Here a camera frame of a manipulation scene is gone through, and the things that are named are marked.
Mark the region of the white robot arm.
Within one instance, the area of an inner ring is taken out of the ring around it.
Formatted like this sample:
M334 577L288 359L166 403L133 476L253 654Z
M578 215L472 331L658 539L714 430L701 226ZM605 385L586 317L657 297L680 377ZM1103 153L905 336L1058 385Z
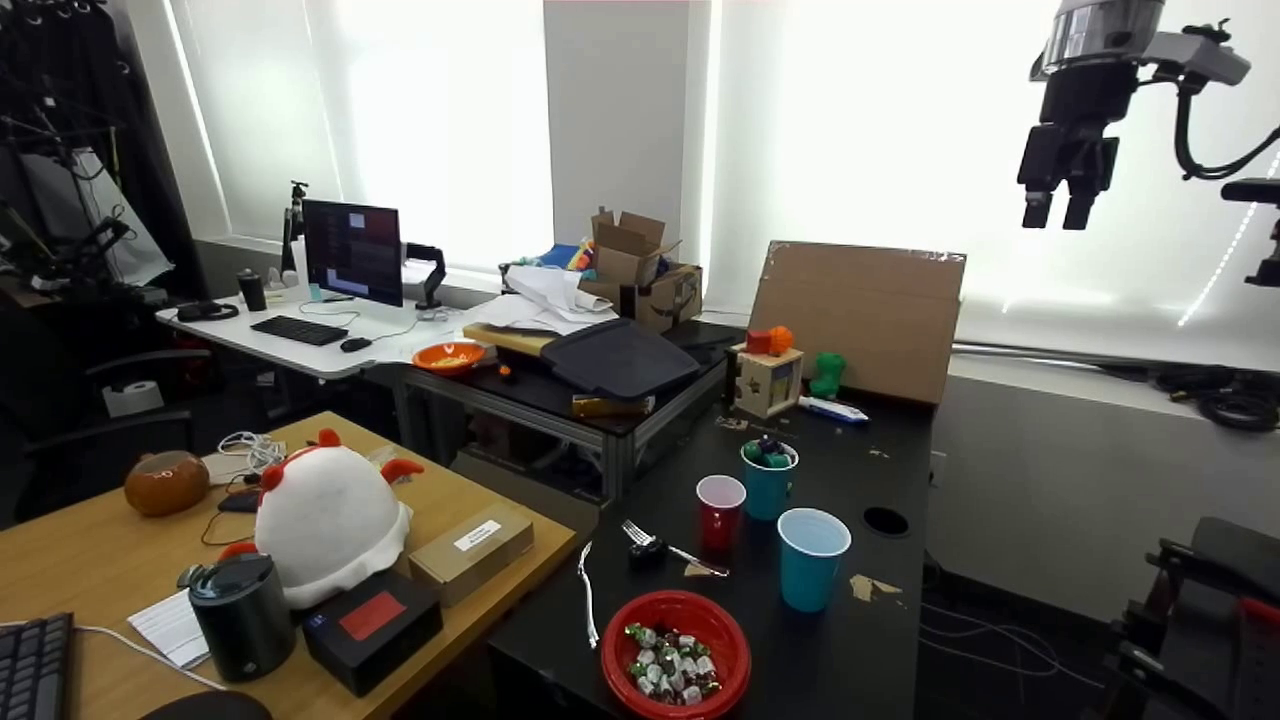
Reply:
M1058 0L1032 59L1045 102L1016 172L1023 230L1047 226L1054 188L1068 188L1065 230L1086 226L1121 157L1113 124L1126 117L1142 86L1177 87L1177 163L1189 179L1224 179L1248 163L1248 157L1199 163L1189 149L1189 119L1208 86L1239 86L1250 65L1231 49L1224 26L1165 31L1159 15L1165 0Z

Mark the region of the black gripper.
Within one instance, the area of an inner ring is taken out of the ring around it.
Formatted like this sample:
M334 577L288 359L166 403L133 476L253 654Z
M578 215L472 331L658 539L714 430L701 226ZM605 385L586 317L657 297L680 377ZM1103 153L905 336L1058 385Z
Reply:
M1132 65L1072 65L1047 77L1038 119L1023 139L1023 160L1016 179L1023 192L1023 230L1045 230L1051 211L1051 192L1058 179L1072 185L1065 226L1083 233L1094 197L1113 179L1117 149L1113 124L1126 117L1134 93Z

